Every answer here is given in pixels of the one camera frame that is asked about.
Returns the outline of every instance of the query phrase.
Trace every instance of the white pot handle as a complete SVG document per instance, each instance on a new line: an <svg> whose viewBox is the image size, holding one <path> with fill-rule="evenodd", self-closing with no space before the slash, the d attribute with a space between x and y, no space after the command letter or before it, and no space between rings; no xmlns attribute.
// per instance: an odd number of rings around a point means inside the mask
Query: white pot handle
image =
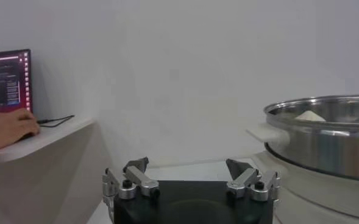
<svg viewBox="0 0 359 224"><path fill-rule="evenodd" d="M267 123L260 123L247 128L247 133L262 143L269 143L273 147L284 147L290 143L289 133Z"/></svg>
<svg viewBox="0 0 359 224"><path fill-rule="evenodd" d="M261 173L274 170L282 177L282 182L289 178L289 170L284 166L284 163L277 163L276 159L267 151L253 154L248 158L254 162Z"/></svg>

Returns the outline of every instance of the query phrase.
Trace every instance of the pot handle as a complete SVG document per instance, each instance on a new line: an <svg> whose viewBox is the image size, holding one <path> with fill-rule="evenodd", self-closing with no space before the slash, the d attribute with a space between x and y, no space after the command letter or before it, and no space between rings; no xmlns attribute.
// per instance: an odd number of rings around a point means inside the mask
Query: pot handle
<svg viewBox="0 0 359 224"><path fill-rule="evenodd" d="M267 123L260 123L247 128L247 133L262 143L269 143L273 147L284 147L290 143L289 133Z"/></svg>

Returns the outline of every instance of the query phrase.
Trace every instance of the pot rim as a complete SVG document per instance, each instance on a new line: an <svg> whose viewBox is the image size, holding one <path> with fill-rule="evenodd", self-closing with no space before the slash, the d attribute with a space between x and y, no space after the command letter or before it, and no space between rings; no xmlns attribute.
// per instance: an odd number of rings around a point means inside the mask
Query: pot rim
<svg viewBox="0 0 359 224"><path fill-rule="evenodd" d="M295 100L287 100L279 103L273 103L268 105L263 109L265 114L267 115L268 119L272 121L281 122L288 125L297 125L297 126L305 126L311 127L315 129L338 129L338 130L346 130L346 131L359 131L359 123L347 123L347 122L327 122L327 121L305 121L300 119L290 119L285 117L276 116L271 111L290 107L293 105L298 105L302 103L316 103L316 102L324 102L324 101L347 101L347 100L354 100L359 101L359 95L343 95L343 96L321 96L321 97L308 97L308 98L301 98Z"/></svg>

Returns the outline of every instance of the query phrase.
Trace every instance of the metal bowl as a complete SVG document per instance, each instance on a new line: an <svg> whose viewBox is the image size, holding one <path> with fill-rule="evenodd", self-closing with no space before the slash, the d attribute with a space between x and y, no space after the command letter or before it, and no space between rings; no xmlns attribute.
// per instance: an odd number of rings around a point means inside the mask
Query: metal bowl
<svg viewBox="0 0 359 224"><path fill-rule="evenodd" d="M305 111L325 119L295 119ZM325 96L275 103L265 108L267 123L289 134L287 144L266 148L306 169L359 180L359 95Z"/></svg>

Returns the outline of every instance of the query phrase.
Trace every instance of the black knob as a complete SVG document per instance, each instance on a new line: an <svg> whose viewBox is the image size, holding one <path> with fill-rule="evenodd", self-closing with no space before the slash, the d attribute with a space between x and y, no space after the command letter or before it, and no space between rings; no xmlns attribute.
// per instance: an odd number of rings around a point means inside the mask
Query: black knob
<svg viewBox="0 0 359 224"><path fill-rule="evenodd" d="M132 182L130 180L124 180L123 181L123 188L129 189L132 187Z"/></svg>
<svg viewBox="0 0 359 224"><path fill-rule="evenodd" d="M265 187L264 182L258 181L255 183L255 189L256 190L263 190L263 188Z"/></svg>

